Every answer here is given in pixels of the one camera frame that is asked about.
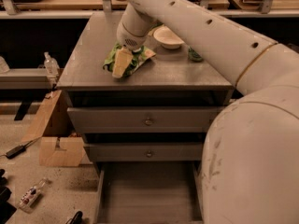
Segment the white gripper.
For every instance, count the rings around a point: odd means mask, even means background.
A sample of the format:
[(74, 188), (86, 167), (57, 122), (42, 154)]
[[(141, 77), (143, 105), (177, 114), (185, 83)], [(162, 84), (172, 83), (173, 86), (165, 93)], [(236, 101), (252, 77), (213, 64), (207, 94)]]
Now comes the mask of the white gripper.
[(127, 5), (117, 28), (117, 41), (123, 47), (116, 52), (112, 71), (114, 78), (123, 76), (133, 59), (131, 50), (141, 48), (155, 22), (155, 19), (137, 11), (131, 4)]

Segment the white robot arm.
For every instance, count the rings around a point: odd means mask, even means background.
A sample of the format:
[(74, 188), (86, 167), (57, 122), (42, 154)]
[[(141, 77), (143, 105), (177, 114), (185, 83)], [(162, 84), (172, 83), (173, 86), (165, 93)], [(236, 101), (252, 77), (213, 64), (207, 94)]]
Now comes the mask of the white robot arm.
[(299, 224), (299, 54), (187, 0), (128, 0), (119, 43), (139, 49), (156, 21), (242, 95), (206, 134), (204, 224)]

